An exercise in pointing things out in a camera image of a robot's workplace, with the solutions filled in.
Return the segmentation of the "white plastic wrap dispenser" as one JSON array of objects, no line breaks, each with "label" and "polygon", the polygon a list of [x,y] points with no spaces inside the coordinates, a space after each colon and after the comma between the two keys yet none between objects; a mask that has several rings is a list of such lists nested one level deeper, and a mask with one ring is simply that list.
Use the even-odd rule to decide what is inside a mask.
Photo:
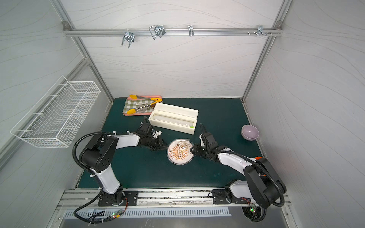
[{"label": "white plastic wrap dispenser", "polygon": [[193,135],[199,111],[157,103],[148,120],[151,125]]}]

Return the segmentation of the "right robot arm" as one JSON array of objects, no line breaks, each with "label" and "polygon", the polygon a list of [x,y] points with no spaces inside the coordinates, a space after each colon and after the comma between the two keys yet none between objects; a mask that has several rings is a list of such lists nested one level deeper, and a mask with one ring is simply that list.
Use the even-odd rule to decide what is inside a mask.
[{"label": "right robot arm", "polygon": [[201,142],[190,149],[193,155],[228,166],[245,177],[245,181],[234,180],[225,187],[228,201],[232,198],[253,199],[263,209],[271,205],[284,206],[287,188],[269,160],[249,158],[218,145],[211,133],[202,133],[200,139]]}]

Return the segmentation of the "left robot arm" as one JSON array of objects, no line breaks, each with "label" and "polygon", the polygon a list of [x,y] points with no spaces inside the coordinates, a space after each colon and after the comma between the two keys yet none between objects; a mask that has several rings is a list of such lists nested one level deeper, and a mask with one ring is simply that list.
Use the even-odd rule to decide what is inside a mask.
[{"label": "left robot arm", "polygon": [[161,134],[149,123],[141,123],[135,132],[94,132],[77,140],[72,156],[82,169],[97,180],[103,194],[116,197],[123,192],[111,165],[116,150],[136,146],[151,151],[166,149],[167,143]]}]

